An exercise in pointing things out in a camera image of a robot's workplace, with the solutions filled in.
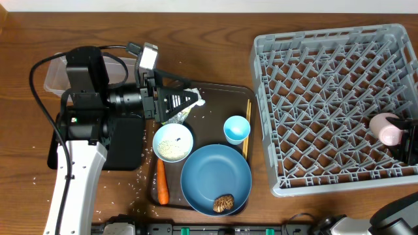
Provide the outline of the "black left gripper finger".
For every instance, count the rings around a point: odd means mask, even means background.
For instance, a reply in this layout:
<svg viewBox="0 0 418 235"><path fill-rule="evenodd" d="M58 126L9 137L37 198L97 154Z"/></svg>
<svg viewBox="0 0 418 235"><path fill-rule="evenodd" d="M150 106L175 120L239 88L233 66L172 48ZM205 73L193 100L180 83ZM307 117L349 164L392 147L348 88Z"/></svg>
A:
<svg viewBox="0 0 418 235"><path fill-rule="evenodd" d="M155 70L155 75L162 86L174 87L175 85L182 85L183 89L187 89L191 86L191 80L180 75L160 69Z"/></svg>
<svg viewBox="0 0 418 235"><path fill-rule="evenodd" d="M158 103L160 107L162 121L168 121L171 117L188 108L198 100L197 94L194 92L173 89L173 88L159 88L158 89Z"/></svg>

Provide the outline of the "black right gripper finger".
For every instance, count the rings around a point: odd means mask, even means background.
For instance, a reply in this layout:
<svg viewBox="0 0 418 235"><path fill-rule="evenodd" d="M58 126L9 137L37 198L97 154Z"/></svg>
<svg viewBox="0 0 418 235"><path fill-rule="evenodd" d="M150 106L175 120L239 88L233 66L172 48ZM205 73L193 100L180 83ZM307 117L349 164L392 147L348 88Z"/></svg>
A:
<svg viewBox="0 0 418 235"><path fill-rule="evenodd" d="M418 126L417 119L399 119L395 117L387 117L386 120L400 130L410 130Z"/></svg>
<svg viewBox="0 0 418 235"><path fill-rule="evenodd" d="M407 165L416 165L417 164L417 147L412 146L410 149L408 147L403 147L401 145L389 146L389 151L394 159L401 161Z"/></svg>

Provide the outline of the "pink cup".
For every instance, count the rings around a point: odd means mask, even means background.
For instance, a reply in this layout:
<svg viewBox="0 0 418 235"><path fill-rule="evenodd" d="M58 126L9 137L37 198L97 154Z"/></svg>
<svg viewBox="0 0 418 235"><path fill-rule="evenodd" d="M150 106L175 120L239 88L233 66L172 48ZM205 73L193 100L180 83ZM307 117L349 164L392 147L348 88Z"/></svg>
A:
<svg viewBox="0 0 418 235"><path fill-rule="evenodd" d="M384 145L396 146L401 143L403 131L391 124L387 118L398 119L398 116L390 113L378 114L370 120L369 128Z"/></svg>

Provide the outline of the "light blue cup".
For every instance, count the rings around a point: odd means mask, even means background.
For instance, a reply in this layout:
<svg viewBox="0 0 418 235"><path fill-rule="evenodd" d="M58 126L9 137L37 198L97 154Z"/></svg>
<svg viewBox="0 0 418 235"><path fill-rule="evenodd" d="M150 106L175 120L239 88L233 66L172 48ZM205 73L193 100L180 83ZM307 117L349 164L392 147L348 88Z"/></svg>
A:
<svg viewBox="0 0 418 235"><path fill-rule="evenodd" d="M249 136L251 125L245 117L231 116L225 121L223 132L228 143L239 145Z"/></svg>

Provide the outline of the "yellow green foil wrapper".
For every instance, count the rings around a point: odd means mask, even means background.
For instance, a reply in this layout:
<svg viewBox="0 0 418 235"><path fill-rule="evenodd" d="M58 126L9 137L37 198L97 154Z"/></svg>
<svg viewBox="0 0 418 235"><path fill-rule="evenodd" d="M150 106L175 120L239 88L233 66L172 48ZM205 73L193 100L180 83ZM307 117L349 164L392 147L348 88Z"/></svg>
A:
<svg viewBox="0 0 418 235"><path fill-rule="evenodd" d="M168 121L163 122L163 125L167 125L171 123L182 124L185 121L185 119L188 117L190 111L191 111L191 107L183 109L181 112L171 117Z"/></svg>

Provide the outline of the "white tissue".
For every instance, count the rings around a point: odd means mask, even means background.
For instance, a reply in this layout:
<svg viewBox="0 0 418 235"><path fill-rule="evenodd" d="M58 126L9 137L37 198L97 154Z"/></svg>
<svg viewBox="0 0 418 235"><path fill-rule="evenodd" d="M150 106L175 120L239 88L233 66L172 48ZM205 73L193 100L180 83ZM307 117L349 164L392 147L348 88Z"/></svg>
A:
<svg viewBox="0 0 418 235"><path fill-rule="evenodd" d="M201 97L199 89L193 88L193 89L185 89L185 90L196 93L198 97L198 100L189 106L190 108L194 108L195 106L203 106L205 104L206 101Z"/></svg>

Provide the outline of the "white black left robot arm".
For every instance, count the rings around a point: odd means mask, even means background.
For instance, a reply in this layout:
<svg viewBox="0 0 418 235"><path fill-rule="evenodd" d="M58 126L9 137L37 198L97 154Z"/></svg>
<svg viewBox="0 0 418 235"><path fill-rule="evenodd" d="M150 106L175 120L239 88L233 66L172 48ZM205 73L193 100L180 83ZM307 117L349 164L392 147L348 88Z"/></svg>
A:
<svg viewBox="0 0 418 235"><path fill-rule="evenodd" d="M156 69L157 47L130 42L136 57L134 83L111 83L105 58L109 46L65 52L70 87L50 117L57 142L57 177L46 234L89 234L101 170L126 170L142 149L148 119L164 123L195 104L187 78Z"/></svg>

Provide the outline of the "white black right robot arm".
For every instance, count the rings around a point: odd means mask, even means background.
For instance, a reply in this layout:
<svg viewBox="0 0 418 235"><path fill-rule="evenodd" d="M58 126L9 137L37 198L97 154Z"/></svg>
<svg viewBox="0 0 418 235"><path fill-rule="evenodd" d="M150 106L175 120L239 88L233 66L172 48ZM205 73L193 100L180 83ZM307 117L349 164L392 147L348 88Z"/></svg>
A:
<svg viewBox="0 0 418 235"><path fill-rule="evenodd" d="M407 165L417 164L417 120L400 119L390 113L374 116L369 123L373 135ZM346 215L328 217L310 229L310 234L417 234L417 193L405 196L378 210L370 220Z"/></svg>

